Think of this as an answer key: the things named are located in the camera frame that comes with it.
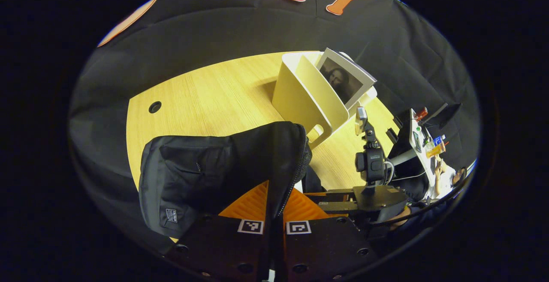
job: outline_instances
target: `person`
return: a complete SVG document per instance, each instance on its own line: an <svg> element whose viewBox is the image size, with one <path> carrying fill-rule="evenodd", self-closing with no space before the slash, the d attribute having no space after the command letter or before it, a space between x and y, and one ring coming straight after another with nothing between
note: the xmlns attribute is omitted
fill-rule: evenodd
<svg viewBox="0 0 549 282"><path fill-rule="evenodd" d="M437 167L435 168L435 184L429 184L429 178L420 163L407 161L406 173L418 174L409 177L396 177L390 182L391 186L398 186L405 189L410 200L419 202L421 200L434 200L448 194L461 180L467 176L467 168L462 167L459 171L449 167L439 155L435 156Z"/></svg>
<svg viewBox="0 0 549 282"><path fill-rule="evenodd" d="M349 84L349 75L342 68L334 68L328 73L324 73L324 77L345 104L351 98L347 93L347 85Z"/></svg>
<svg viewBox="0 0 549 282"><path fill-rule="evenodd" d="M462 167L459 171L449 167L445 161L435 155L437 160L437 168L435 168L435 185L429 187L425 198L429 197L431 200L437 198L443 198L446 194L451 192L461 180L467 176L467 168Z"/></svg>
<svg viewBox="0 0 549 282"><path fill-rule="evenodd" d="M419 234L426 227L430 227L434 223L436 223L438 219L441 217L441 215L443 215L444 212L454 202L455 202L455 198L450 198L445 202L438 204L434 208L431 208L420 215L391 224L389 227L389 232L387 233L387 241L382 246L382 249L380 250L380 252L383 250L392 251L397 247L400 247L404 243L410 241L410 239L412 239L414 236ZM388 219L387 221L406 217L410 214L418 212L419 210L421 210L421 207L405 206L404 210L400 214Z"/></svg>

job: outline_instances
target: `desk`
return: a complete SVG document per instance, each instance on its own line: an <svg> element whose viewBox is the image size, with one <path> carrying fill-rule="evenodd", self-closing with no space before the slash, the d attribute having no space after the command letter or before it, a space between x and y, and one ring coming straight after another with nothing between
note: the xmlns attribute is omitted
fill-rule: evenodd
<svg viewBox="0 0 549 282"><path fill-rule="evenodd" d="M408 137L408 142L412 147L412 149L398 155L397 157L394 157L393 159L391 159L391 161L393 162L394 165L399 165L400 163L403 163L405 161L413 159L414 157L417 157L421 165L423 166L423 169L425 169L425 174L427 174L427 177L429 178L429 187L431 188L435 186L435 174L431 169L431 161L434 160L435 158L434 157L431 157L431 159L427 158L427 154L425 153L425 148L423 147L425 136L423 135L423 133L417 130L419 125L417 124L417 121L413 119L415 115L416 115L416 112L410 108L410 116L408 118L408 121L410 122L410 135ZM431 137L431 134L429 134L429 131L427 130L427 128L425 128L425 131L427 132L427 135ZM416 141L414 140L414 135L413 135L414 132L417 133L418 135L419 145L422 147L421 152L419 152L416 149Z"/></svg>
<svg viewBox="0 0 549 282"><path fill-rule="evenodd" d="M284 120L271 104L286 52L249 56L202 67L160 83L130 99L126 122L127 153L133 181L139 187L145 144L161 135L223 137ZM151 114L149 107L161 102ZM365 105L369 122L386 155L392 142L386 131L398 131L389 110L375 98ZM363 140L349 119L312 151L310 165L326 189L362 186L355 153Z"/></svg>

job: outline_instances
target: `black cloth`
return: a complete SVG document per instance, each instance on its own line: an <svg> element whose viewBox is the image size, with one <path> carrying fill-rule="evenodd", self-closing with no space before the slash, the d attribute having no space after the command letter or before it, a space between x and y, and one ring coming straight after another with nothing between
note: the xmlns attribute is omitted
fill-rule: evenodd
<svg viewBox="0 0 549 282"><path fill-rule="evenodd" d="M457 112L459 112L462 106L462 103L446 106L437 116L430 118L425 122L425 127L438 126L443 129L447 123L457 115Z"/></svg>
<svg viewBox="0 0 549 282"><path fill-rule="evenodd" d="M345 52L377 79L378 98L392 114L462 102L442 131L430 131L450 141L449 165L470 165L480 144L477 95L450 43L398 0L353 0L340 16L326 11L333 2L157 0L96 48L72 93L68 127L74 163L84 186L93 189L91 198L100 208L117 208L103 210L106 217L151 249L170 244L139 217L126 153L129 99L182 73L271 52Z"/></svg>
<svg viewBox="0 0 549 282"><path fill-rule="evenodd" d="M422 200L429 189L429 177L422 174L425 171L419 159L410 159L402 164L396 165L395 175L391 186L398 186L401 189L406 189L406 195L415 202ZM410 176L419 175L413 178L396 180Z"/></svg>
<svg viewBox="0 0 549 282"><path fill-rule="evenodd" d="M162 136L143 150L139 202L151 230L179 238L269 180L266 217L282 212L312 154L303 126L273 122L228 137Z"/></svg>
<svg viewBox="0 0 549 282"><path fill-rule="evenodd" d="M302 185L303 185L303 192L304 193L316 193L316 192L325 192L326 189L322 188L322 184L320 182L320 178L318 178L318 175L312 169L312 167L307 168L307 173L305 174L305 177L302 179Z"/></svg>
<svg viewBox="0 0 549 282"><path fill-rule="evenodd" d="M425 228L431 227L441 215L455 202L455 198L450 198L442 204L437 205L434 208L427 210L425 213L420 214L419 216L412 217L402 224L400 227L394 231L390 231L387 234L386 246L384 249L390 251L396 247L400 247L413 237L415 237L420 232L424 231ZM410 207L410 213L415 213L421 210L420 207Z"/></svg>
<svg viewBox="0 0 549 282"><path fill-rule="evenodd" d="M388 158L392 159L406 151L412 149L410 146L410 110L406 110L398 115L398 118L402 122L402 128L398 132L398 141L392 147ZM424 198L425 193L429 189L429 177L427 174L422 174L425 170L421 161L417 157L405 161L395 166L394 181L390 183L391 186L399 186L402 189L406 189L406 195L413 201L420 201ZM406 178L415 176L413 178L396 180L398 178Z"/></svg>

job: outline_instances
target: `cable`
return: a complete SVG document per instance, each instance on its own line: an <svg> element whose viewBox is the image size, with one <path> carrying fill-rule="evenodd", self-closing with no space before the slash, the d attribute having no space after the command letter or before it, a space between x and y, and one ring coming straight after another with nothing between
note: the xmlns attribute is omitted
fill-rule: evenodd
<svg viewBox="0 0 549 282"><path fill-rule="evenodd" d="M388 185L388 184L391 182L393 175L395 174L395 165L392 164L392 162L389 161L388 159L386 159L386 160L383 162L383 164L391 165L391 175L390 175L390 177L389 177L389 181L386 183L386 185Z"/></svg>
<svg viewBox="0 0 549 282"><path fill-rule="evenodd" d="M436 124L430 124L430 123L427 123L427 122L423 122L423 120L420 120L417 124L419 125L420 123L422 124L421 126L425 126L425 128L431 128L433 126L436 126Z"/></svg>
<svg viewBox="0 0 549 282"><path fill-rule="evenodd" d="M402 179L414 178L414 177L417 177L417 176L421 176L421 175L423 175L423 174L425 174L425 171L424 171L423 173L419 174L419 175L414 175L414 176L404 177L404 178L397 178L397 179L395 179L394 181L396 182L396 181L402 180Z"/></svg>
<svg viewBox="0 0 549 282"><path fill-rule="evenodd" d="M424 208L421 208L420 210L418 210L414 213L411 213L408 216L404 216L404 217L394 219L394 220L391 220L391 221L385 221L385 222L381 222L381 223L377 223L377 224L372 224L371 226L372 227L388 226L388 225L392 225L392 224L400 222L400 221L408 220L408 219L413 218L415 216L419 216L420 214L423 214L424 212L426 212L428 210L431 210L432 208L434 208L436 206L439 206L443 202L446 202L449 198L452 198L453 196L457 195L459 192L461 192L461 189L463 188L463 186L465 186L465 182L467 182L467 181L468 181L468 179L461 180L461 182L458 183L457 186L455 186L455 188L450 193L446 194L443 198L439 199L438 201L436 201L432 204L428 204Z"/></svg>

